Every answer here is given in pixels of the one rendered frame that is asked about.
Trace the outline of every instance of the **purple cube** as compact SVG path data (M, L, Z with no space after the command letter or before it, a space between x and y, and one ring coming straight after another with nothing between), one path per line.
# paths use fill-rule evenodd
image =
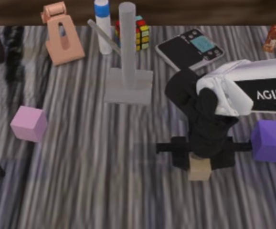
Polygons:
M276 121L259 120L252 132L254 160L276 162Z
M15 136L21 140L39 142L47 127L43 110L20 106L11 122Z

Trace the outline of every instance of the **pink cube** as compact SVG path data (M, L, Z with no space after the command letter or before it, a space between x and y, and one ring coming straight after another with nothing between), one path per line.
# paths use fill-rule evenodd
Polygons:
M31 142L39 142L46 127L47 119L43 110L28 106L20 106L11 122L15 136Z

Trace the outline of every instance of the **tan cube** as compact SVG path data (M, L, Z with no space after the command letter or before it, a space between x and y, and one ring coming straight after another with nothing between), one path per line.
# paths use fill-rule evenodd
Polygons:
M188 170L188 180L207 181L211 175L210 159L199 158L193 154L189 155L190 169Z

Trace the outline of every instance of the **digital scale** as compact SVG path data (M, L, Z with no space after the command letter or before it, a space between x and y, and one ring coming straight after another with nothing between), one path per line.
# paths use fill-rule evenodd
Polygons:
M225 52L199 29L192 29L155 47L156 52L176 71L197 70L221 58Z

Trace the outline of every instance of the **white bottle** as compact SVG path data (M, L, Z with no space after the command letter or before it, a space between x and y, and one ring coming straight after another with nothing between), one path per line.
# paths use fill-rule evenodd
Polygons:
M112 38L111 21L110 21L110 10L108 0L95 0L95 15L96 24ZM103 55L110 54L113 50L111 46L98 35L99 49Z

